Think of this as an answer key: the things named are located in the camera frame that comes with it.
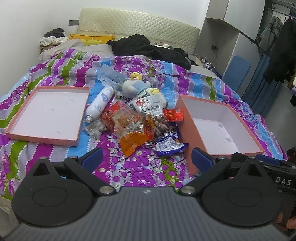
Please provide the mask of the person's right hand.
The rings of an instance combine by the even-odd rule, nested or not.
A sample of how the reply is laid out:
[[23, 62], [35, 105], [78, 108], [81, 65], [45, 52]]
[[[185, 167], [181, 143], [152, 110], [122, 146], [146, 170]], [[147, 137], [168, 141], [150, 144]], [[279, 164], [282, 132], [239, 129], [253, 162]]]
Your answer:
[[283, 225], [284, 220], [284, 214], [283, 212], [280, 213], [280, 215], [277, 218], [275, 226], [281, 230], [282, 232], [288, 232], [289, 230], [295, 230], [296, 229], [296, 220], [295, 217], [290, 218], [285, 225]]

